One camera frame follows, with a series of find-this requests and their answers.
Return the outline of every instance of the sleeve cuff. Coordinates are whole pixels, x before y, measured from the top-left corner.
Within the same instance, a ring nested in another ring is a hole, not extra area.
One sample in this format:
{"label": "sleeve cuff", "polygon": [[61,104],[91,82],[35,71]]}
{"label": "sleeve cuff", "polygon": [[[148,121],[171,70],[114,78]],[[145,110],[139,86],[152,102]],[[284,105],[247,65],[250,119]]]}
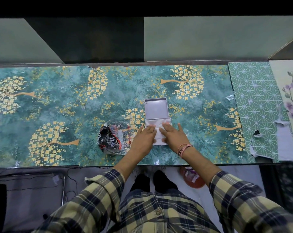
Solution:
{"label": "sleeve cuff", "polygon": [[218,172],[209,185],[211,196],[216,209],[226,218],[232,218],[231,211],[233,201],[241,193],[245,193],[243,199],[247,199],[262,192],[262,189],[251,182],[241,180],[225,171]]}
{"label": "sleeve cuff", "polygon": [[102,175],[97,175],[93,178],[85,177],[85,182],[88,185],[97,183],[105,188],[111,198],[115,211],[117,211],[125,185],[125,178],[120,172],[116,169],[112,169],[111,171],[105,171]]}

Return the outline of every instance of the person's right hand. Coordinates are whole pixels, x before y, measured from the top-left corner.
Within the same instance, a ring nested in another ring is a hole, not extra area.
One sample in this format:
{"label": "person's right hand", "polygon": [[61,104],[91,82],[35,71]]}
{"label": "person's right hand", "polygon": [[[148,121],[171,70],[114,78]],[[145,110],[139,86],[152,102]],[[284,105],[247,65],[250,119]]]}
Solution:
{"label": "person's right hand", "polygon": [[170,125],[168,122],[162,123],[164,129],[159,128],[160,132],[166,137],[163,138],[162,141],[166,142],[169,147],[172,149],[173,152],[177,154],[178,148],[179,152],[183,148],[183,146],[180,147],[182,144],[189,144],[189,140],[187,139],[186,134],[183,132],[183,129],[181,127],[181,124],[178,123],[179,130],[175,129],[172,125]]}

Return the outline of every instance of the box lid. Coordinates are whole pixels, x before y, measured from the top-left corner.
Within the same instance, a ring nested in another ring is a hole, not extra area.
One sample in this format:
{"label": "box lid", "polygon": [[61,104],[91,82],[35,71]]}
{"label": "box lid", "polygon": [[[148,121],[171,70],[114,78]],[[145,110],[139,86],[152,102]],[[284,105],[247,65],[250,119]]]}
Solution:
{"label": "box lid", "polygon": [[145,99],[145,119],[169,118],[167,98]]}

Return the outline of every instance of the star pattern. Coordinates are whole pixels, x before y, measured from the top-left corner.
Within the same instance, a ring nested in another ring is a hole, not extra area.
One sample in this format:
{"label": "star pattern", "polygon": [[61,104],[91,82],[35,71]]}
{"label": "star pattern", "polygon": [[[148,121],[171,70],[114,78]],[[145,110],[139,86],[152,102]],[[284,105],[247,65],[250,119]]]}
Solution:
{"label": "star pattern", "polygon": [[[279,117],[278,108],[284,108],[269,62],[229,63],[229,68],[248,158],[253,159],[251,144],[257,153],[278,162],[274,120]],[[263,137],[254,138],[255,130]]]}

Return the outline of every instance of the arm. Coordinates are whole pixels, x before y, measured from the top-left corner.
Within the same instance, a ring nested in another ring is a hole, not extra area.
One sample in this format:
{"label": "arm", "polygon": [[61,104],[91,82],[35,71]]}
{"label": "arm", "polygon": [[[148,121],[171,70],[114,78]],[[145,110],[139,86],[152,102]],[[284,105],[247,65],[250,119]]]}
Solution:
{"label": "arm", "polygon": [[[163,127],[163,141],[175,153],[181,144],[190,143],[180,124],[179,130],[170,124]],[[183,158],[209,186],[224,232],[234,232],[233,228],[238,232],[293,232],[293,215],[259,196],[257,185],[222,171],[194,147],[188,147]]]}
{"label": "arm", "polygon": [[56,210],[34,232],[101,232],[108,218],[116,221],[124,184],[135,166],[150,152],[156,130],[142,127],[135,136],[130,150],[111,170],[93,178],[78,196]]}

